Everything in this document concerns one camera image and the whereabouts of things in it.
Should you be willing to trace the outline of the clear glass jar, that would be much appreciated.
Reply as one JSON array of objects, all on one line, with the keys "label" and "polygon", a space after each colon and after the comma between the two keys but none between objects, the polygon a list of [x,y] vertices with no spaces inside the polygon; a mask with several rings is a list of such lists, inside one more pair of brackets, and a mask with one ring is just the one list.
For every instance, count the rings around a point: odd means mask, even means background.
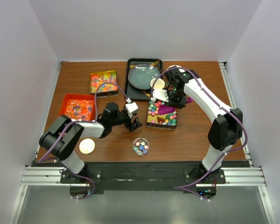
[{"label": "clear glass jar", "polygon": [[144,156],[150,148],[149,142],[145,138],[136,138],[133,141],[132,149],[138,156]]}]

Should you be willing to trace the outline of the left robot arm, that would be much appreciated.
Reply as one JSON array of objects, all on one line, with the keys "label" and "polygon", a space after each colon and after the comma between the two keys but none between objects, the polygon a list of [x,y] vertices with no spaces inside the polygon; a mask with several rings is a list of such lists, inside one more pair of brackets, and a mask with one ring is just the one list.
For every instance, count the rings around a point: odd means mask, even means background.
[{"label": "left robot arm", "polygon": [[109,135],[114,126],[124,125],[130,132],[142,126],[139,122],[138,105],[128,101],[124,109],[119,110],[118,104],[108,103],[100,117],[94,121],[74,120],[61,115],[50,128],[40,137],[39,146],[47,150],[39,159],[44,161],[52,154],[71,173],[71,178],[77,183],[83,183],[90,178],[87,165],[78,157],[74,148],[80,138],[104,138]]}]

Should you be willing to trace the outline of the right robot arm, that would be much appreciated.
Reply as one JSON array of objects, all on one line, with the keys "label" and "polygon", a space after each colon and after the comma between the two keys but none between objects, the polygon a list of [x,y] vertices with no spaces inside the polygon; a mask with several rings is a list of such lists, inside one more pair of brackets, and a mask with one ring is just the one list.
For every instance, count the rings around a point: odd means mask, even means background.
[{"label": "right robot arm", "polygon": [[240,109],[232,109],[221,101],[193,70],[172,65],[163,74],[172,87],[164,92],[166,106],[182,109],[187,103],[187,98],[191,98],[211,121],[208,133],[210,147],[196,169],[198,179],[194,184],[210,183],[225,156],[234,151],[233,145],[246,134],[243,113]]}]

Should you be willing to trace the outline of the star candy tin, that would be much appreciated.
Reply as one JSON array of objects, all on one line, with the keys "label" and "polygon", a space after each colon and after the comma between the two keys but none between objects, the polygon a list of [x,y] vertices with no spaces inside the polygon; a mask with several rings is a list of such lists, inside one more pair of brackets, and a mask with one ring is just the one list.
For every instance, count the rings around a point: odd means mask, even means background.
[{"label": "star candy tin", "polygon": [[146,125],[151,128],[175,130],[178,124],[178,109],[172,112],[160,114],[165,103],[160,100],[149,100],[147,107]]}]

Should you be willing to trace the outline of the purple plastic scoop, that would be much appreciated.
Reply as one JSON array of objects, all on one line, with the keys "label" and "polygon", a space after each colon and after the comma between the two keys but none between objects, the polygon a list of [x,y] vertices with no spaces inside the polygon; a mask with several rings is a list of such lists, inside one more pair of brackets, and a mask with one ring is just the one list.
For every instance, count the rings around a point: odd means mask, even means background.
[{"label": "purple plastic scoop", "polygon": [[[187,98],[186,104],[192,103],[194,100],[192,98]],[[159,115],[170,114],[176,110],[176,107],[169,107],[165,105],[161,105],[158,110]]]}]

